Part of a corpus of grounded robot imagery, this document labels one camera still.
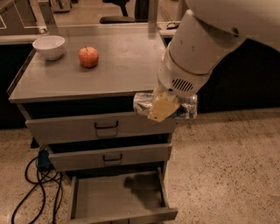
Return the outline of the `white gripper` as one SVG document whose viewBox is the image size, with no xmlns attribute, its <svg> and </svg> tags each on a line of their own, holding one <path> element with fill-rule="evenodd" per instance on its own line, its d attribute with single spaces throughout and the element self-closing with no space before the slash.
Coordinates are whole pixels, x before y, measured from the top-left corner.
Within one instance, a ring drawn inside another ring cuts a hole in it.
<svg viewBox="0 0 280 224">
<path fill-rule="evenodd" d="M 164 92 L 153 100 L 148 118 L 162 122 L 180 107 L 178 97 L 196 95 L 207 83 L 210 75 L 186 71 L 174 62 L 169 49 L 166 49 L 157 72 L 157 83 Z"/>
</svg>

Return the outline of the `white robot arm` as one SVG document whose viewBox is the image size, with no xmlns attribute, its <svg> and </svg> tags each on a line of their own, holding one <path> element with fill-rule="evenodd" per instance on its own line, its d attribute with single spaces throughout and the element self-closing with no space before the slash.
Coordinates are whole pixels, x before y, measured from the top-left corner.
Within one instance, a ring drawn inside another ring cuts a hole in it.
<svg viewBox="0 0 280 224">
<path fill-rule="evenodd" d="M 279 48 L 280 0 L 185 0 L 165 49 L 148 118 L 162 122 L 196 95 L 218 63 L 246 39 Z"/>
</svg>

